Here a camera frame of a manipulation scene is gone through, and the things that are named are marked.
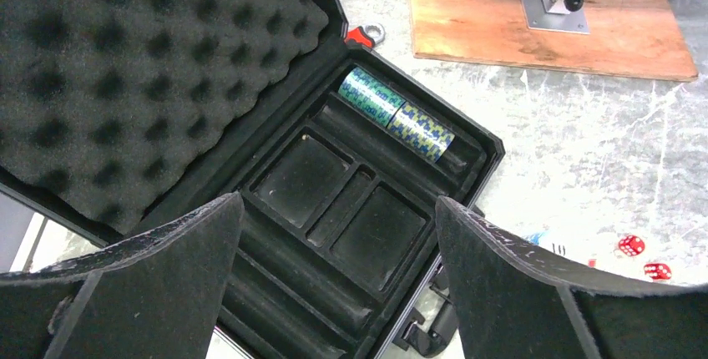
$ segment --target plywood base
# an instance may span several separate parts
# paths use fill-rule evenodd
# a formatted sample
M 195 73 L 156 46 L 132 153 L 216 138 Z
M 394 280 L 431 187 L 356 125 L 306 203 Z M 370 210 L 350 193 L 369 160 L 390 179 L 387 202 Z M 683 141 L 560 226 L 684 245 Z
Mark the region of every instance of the plywood base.
M 411 0 L 416 57 L 692 81 L 668 0 L 586 0 L 589 35 L 529 29 L 521 0 Z

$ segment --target gray foam lining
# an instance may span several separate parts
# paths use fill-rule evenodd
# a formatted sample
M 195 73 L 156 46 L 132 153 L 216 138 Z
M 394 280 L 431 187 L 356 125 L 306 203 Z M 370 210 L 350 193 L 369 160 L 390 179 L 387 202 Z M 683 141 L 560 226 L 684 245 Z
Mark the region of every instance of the gray foam lining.
M 311 0 L 0 0 L 0 165 L 126 233 L 326 24 Z

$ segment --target marble floor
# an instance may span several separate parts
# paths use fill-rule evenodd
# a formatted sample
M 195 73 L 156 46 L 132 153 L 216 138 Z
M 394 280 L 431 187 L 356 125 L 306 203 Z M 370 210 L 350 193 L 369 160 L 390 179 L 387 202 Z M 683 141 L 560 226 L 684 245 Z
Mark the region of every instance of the marble floor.
M 407 0 L 341 0 L 350 24 L 384 26 L 380 55 L 503 140 L 507 155 L 478 202 L 493 223 L 597 250 L 636 234 L 646 260 L 671 266 L 672 283 L 694 285 L 708 282 L 708 0 L 670 2 L 700 71 L 694 83 L 417 59 Z M 38 254 L 90 250 L 72 238 L 58 232 Z M 418 302 L 424 314 L 432 297 Z M 218 337 L 212 348 L 210 357 L 232 352 Z M 385 357 L 416 355 L 391 347 Z M 462 357 L 458 340 L 440 357 Z

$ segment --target open case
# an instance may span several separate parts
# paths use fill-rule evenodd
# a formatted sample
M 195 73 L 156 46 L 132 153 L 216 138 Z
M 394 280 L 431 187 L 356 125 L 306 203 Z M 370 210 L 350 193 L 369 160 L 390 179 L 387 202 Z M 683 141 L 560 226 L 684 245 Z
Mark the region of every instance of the open case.
M 253 356 L 375 357 L 499 138 L 367 48 L 338 0 L 0 0 L 3 192 L 100 244 L 239 192 L 220 329 Z M 339 93 L 361 68 L 454 134 L 430 160 Z

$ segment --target die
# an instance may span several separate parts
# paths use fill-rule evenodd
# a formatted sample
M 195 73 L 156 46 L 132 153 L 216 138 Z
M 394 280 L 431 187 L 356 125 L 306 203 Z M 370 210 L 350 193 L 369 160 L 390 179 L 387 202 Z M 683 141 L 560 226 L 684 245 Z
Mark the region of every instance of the die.
M 644 241 L 637 235 L 627 235 L 619 240 L 617 246 L 627 256 L 637 256 L 646 249 Z
M 671 268 L 664 263 L 649 263 L 644 266 L 644 274 L 655 281 L 670 280 Z

